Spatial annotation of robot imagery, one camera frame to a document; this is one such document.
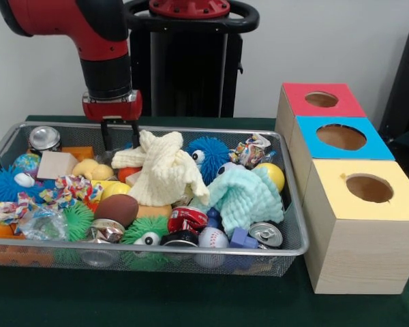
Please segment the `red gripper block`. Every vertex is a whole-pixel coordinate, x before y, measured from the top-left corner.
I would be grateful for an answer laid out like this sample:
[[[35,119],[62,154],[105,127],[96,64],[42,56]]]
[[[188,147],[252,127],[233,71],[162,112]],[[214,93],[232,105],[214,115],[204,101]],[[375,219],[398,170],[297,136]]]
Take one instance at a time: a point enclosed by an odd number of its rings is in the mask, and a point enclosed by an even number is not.
[[[140,146],[137,120],[142,113],[142,95],[139,90],[132,90],[124,97],[115,99],[96,99],[85,92],[82,96],[82,106],[85,116],[89,120],[101,122],[100,127],[106,151],[111,150],[111,137],[108,124],[105,121],[109,119],[132,121],[132,147],[136,149]]]

